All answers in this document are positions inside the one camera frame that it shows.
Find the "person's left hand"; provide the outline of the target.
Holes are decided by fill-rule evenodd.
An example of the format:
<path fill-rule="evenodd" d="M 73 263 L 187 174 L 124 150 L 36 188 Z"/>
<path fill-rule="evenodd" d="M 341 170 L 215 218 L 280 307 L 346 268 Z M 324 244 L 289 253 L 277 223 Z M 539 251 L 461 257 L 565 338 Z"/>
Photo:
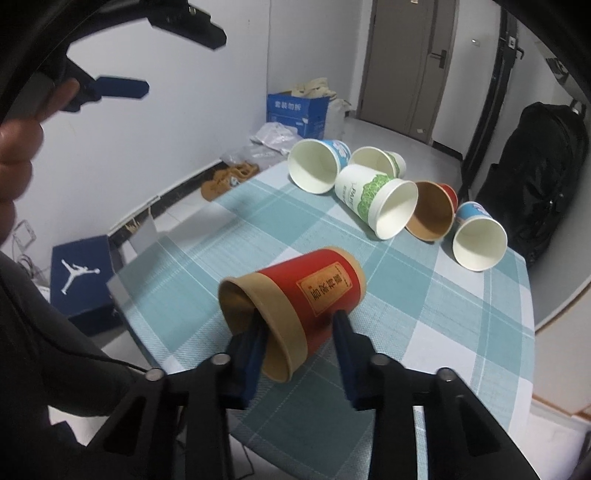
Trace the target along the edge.
<path fill-rule="evenodd" d="M 15 202 L 30 184 L 32 160 L 44 138 L 41 124 L 66 106 L 78 90 L 79 82 L 68 79 L 53 89 L 32 117 L 9 120 L 1 125 L 1 243 L 6 241 L 13 229 Z"/>

